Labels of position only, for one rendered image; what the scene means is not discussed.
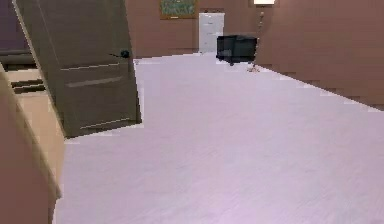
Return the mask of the brown room door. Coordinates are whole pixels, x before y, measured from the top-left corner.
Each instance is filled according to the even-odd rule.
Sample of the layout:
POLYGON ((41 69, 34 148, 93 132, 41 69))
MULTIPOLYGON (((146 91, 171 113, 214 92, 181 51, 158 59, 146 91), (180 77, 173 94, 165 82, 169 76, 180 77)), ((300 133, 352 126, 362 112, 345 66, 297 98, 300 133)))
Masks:
POLYGON ((125 0, 12 3, 67 138, 142 122, 125 0))

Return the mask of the floor lamp with white shade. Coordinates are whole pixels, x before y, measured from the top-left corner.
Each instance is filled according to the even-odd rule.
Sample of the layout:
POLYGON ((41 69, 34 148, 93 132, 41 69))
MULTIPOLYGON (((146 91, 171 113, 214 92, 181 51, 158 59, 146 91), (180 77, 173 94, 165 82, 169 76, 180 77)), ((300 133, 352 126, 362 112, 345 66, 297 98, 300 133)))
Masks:
MULTIPOLYGON (((261 33, 263 28, 263 20, 265 16, 265 9, 267 7, 272 7, 275 4, 276 0, 253 0, 253 5, 260 9, 259 13, 259 23, 258 23, 258 36, 256 38, 256 45, 255 45, 255 51, 254 51, 254 59, 257 59, 258 55, 258 48, 261 43, 261 33)), ((253 61, 252 66, 248 68, 248 72, 255 72, 258 73, 261 71, 261 67, 256 64, 256 61, 253 61)))

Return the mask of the green framed picture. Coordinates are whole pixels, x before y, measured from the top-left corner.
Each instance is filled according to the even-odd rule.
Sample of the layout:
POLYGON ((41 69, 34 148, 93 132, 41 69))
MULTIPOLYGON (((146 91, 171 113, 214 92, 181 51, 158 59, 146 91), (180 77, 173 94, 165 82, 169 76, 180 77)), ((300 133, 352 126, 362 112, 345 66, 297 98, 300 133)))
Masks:
POLYGON ((161 19, 195 19, 198 0, 159 0, 161 19))

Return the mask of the white cabinet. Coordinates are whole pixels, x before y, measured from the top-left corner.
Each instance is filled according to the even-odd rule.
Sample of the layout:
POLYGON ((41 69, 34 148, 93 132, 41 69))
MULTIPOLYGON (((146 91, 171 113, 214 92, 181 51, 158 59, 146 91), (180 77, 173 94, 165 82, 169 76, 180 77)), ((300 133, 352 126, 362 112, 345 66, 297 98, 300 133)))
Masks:
POLYGON ((199 14, 199 52, 215 52, 217 37, 223 34, 224 13, 199 14))

